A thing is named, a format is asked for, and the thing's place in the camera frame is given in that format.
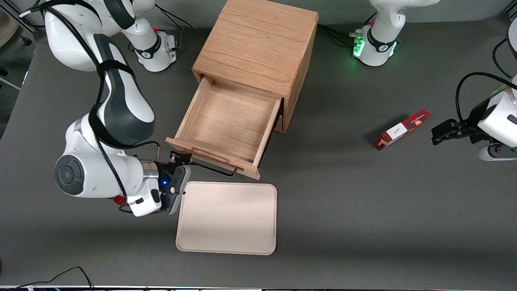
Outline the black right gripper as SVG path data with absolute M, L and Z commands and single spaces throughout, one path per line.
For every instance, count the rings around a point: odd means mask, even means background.
M 176 198 L 179 195 L 178 165 L 189 165 L 192 162 L 191 153 L 187 151 L 170 151 L 170 162 L 158 162 L 158 186 L 161 200 L 161 210 L 175 213 L 178 207 Z

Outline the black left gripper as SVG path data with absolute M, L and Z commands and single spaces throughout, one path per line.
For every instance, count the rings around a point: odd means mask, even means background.
M 440 144 L 443 140 L 447 139 L 447 136 L 449 136 L 450 139 L 469 137 L 472 144 L 489 141 L 489 135 L 478 126 L 478 123 L 482 120 L 486 109 L 488 108 L 489 101 L 490 99 L 485 99 L 483 102 L 473 107 L 469 114 L 469 127 L 464 127 L 462 123 L 457 121 L 450 122 L 450 120 L 445 120 L 441 124 L 433 127 L 431 130 L 432 144 Z

